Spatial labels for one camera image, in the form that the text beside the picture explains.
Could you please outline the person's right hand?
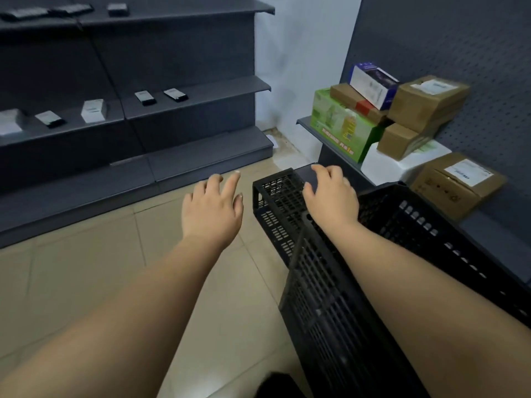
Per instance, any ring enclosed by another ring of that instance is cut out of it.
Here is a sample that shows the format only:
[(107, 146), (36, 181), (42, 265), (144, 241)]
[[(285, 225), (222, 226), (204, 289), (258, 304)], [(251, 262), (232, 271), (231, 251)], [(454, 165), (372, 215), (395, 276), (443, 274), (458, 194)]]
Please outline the person's right hand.
[(312, 219), (330, 240), (358, 224), (359, 202), (341, 167), (313, 164), (316, 174), (316, 200), (306, 204)]

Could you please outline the person's left hand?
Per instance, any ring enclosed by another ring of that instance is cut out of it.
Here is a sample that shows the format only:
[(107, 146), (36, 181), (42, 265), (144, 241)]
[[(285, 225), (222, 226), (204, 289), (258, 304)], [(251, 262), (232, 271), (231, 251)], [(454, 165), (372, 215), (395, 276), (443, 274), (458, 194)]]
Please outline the person's left hand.
[(191, 206), (182, 209), (184, 239), (197, 240), (201, 247), (219, 254), (229, 247), (242, 226), (242, 221), (237, 221), (234, 214), (240, 177), (240, 171), (235, 171), (224, 184), (221, 183), (221, 196), (206, 196), (208, 179), (195, 185)]

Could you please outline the person's right forearm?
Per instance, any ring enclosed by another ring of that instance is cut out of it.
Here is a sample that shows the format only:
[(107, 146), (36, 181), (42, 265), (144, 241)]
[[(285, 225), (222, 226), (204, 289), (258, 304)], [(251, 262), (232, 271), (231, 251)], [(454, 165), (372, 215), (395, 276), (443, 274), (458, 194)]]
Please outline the person's right forearm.
[(431, 398), (531, 398), (531, 329), (356, 221), (318, 221)]

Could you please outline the person's left forearm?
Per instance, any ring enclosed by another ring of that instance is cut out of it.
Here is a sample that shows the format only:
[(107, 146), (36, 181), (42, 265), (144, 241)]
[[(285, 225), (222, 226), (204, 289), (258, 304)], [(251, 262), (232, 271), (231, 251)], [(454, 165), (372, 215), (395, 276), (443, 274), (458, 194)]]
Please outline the person's left forearm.
[(157, 398), (204, 282), (231, 241), (189, 235), (0, 382), (0, 398)]

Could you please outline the small black plastic crate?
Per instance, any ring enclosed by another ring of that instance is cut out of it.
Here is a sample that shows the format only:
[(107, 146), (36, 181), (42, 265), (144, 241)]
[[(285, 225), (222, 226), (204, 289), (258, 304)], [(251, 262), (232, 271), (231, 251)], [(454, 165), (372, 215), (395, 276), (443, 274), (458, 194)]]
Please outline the small black plastic crate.
[(302, 196), (305, 182), (317, 184), (310, 164), (276, 172), (252, 184), (253, 215), (286, 267), (295, 252), (306, 211)]

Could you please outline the dark gray shelf unit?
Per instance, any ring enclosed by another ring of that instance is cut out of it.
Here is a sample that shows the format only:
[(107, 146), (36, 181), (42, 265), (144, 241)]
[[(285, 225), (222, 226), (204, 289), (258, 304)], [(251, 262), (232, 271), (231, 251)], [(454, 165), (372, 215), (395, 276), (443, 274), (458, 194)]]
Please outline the dark gray shelf unit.
[[(109, 17), (126, 3), (128, 17)], [(0, 19), (0, 248), (272, 156), (256, 126), (256, 15), (263, 0), (0, 0), (0, 11), (91, 4), (75, 18)], [(189, 96), (175, 102), (163, 93)], [(134, 93), (157, 100), (142, 106)], [(86, 124), (84, 101), (106, 121)], [(47, 128), (35, 114), (66, 124)]]

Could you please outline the green printed box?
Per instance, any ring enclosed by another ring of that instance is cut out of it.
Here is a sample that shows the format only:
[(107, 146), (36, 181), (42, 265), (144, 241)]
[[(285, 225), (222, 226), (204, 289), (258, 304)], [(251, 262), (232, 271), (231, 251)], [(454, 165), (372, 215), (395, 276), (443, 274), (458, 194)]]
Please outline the green printed box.
[(386, 128), (333, 99), (330, 88), (315, 91), (311, 126), (359, 164), (363, 163), (371, 145), (381, 140)]

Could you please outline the white foam box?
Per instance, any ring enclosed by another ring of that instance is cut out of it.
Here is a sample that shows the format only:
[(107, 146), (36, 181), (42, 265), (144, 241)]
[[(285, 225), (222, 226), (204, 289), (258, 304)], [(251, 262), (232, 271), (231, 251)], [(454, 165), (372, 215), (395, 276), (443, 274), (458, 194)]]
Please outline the white foam box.
[(375, 186), (397, 181), (410, 185), (426, 163), (452, 152), (436, 140), (431, 140), (402, 160), (396, 161), (378, 151), (378, 145), (374, 143), (370, 146), (361, 167), (362, 174)]

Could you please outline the flat brown and red box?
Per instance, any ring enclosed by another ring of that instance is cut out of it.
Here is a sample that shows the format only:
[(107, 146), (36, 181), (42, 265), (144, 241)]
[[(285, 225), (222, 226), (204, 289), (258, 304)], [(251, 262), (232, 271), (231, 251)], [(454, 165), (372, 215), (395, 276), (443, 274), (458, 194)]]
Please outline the flat brown and red box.
[(392, 124), (392, 121), (387, 116), (388, 111), (378, 110), (347, 83), (331, 86), (330, 96), (376, 125), (386, 127)]

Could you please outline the small cardboard box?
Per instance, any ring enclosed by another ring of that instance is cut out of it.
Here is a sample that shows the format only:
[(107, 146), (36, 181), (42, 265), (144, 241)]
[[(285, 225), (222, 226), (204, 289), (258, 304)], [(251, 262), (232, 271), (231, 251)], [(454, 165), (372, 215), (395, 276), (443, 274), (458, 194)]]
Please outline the small cardboard box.
[(429, 126), (425, 131), (418, 133), (394, 123), (384, 130), (376, 149), (395, 161), (400, 161), (433, 140), (439, 129), (440, 126)]

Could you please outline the large black plastic crate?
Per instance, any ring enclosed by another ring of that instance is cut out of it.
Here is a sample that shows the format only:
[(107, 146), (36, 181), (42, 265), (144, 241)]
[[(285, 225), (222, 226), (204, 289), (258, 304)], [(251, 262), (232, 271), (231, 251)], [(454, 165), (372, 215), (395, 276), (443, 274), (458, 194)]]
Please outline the large black plastic crate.
[[(418, 194), (398, 182), (358, 200), (363, 226), (531, 328), (531, 289)], [(309, 349), (316, 395), (430, 398), (345, 261), (306, 211), (290, 273), (282, 314)]]

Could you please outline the white and blue box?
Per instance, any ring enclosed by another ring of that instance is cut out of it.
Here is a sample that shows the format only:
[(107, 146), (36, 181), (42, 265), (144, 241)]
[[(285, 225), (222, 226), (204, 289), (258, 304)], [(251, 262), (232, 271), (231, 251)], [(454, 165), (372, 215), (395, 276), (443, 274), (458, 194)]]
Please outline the white and blue box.
[(380, 111), (387, 111), (401, 82), (371, 62), (352, 66), (349, 85)]

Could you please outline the cardboard box with white label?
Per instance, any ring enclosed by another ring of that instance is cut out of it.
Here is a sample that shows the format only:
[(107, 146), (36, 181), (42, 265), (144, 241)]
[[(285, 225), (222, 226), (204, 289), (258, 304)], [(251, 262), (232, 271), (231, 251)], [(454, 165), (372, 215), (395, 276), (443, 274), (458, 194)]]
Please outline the cardboard box with white label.
[(506, 182), (504, 175), (453, 152), (426, 163), (410, 188), (460, 222)]

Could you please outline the large cardboard box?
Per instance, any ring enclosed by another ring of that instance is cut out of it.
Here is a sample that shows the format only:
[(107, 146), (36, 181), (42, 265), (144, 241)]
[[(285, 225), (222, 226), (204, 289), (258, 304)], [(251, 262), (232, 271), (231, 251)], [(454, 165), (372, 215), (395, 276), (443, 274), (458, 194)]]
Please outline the large cardboard box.
[(453, 120), (469, 93), (469, 85), (433, 75), (424, 76), (397, 88), (387, 117), (416, 133), (423, 133)]

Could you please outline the person's black clothing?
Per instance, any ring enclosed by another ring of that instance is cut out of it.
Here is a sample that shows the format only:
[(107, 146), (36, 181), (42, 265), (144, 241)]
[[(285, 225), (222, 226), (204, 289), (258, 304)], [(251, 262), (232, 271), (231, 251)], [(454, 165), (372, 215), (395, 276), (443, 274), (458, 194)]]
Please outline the person's black clothing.
[(271, 372), (258, 386), (253, 398), (307, 398), (287, 373)]

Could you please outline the gray pegboard shelf unit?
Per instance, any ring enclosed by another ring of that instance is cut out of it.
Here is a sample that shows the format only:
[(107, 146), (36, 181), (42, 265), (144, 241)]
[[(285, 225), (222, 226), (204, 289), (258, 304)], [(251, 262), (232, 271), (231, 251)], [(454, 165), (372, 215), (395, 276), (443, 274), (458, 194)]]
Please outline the gray pegboard shelf unit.
[(362, 0), (339, 81), (359, 62), (470, 86), (436, 140), (507, 183), (461, 226), (531, 288), (531, 0)]

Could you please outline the long black flat packet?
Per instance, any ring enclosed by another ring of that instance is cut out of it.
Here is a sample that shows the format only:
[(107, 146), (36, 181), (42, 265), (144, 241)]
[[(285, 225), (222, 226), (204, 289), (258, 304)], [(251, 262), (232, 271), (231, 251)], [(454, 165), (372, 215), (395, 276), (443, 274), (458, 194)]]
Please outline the long black flat packet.
[(13, 8), (0, 11), (0, 19), (5, 22), (20, 22), (49, 17), (50, 10), (43, 7)]
[(53, 7), (48, 10), (50, 17), (56, 18), (75, 18), (84, 14), (89, 14), (94, 11), (91, 4), (70, 4), (58, 7)]

